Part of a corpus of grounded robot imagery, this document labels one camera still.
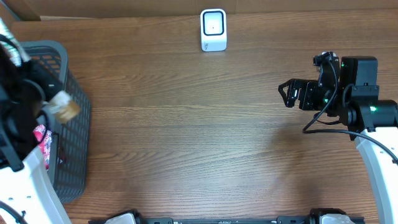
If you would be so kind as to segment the white tube with gold cap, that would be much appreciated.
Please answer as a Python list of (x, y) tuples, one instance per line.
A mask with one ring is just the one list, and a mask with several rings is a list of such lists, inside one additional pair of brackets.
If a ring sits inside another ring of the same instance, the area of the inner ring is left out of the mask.
[(66, 123), (79, 114), (80, 107), (72, 96), (56, 83), (58, 78), (55, 74), (28, 55), (3, 21), (1, 21), (1, 45), (7, 50), (14, 65), (26, 72), (25, 78), (41, 87), (44, 94), (43, 106), (55, 115), (59, 122)]

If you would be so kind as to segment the red purple snack packet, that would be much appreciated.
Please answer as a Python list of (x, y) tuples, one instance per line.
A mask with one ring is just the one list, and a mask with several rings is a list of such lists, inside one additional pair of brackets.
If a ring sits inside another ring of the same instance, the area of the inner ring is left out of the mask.
[(40, 124), (34, 129), (34, 135), (39, 142), (39, 147), (44, 157), (45, 168), (49, 169), (52, 132), (46, 129), (43, 124)]

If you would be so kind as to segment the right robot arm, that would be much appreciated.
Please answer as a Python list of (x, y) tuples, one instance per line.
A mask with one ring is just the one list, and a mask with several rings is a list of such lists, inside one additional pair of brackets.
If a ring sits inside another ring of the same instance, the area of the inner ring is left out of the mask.
[(278, 86), (284, 105), (314, 111), (304, 134), (347, 134), (368, 172), (380, 223), (397, 223), (397, 103), (379, 99), (373, 56), (313, 57), (316, 80), (292, 78)]

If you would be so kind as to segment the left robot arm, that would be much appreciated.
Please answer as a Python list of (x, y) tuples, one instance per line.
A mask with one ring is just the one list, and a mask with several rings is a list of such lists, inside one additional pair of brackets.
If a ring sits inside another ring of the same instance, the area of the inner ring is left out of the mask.
[(17, 42), (1, 36), (1, 216), (6, 223), (69, 223), (44, 164), (34, 134), (43, 117), (64, 111), (74, 117), (78, 106), (62, 83)]

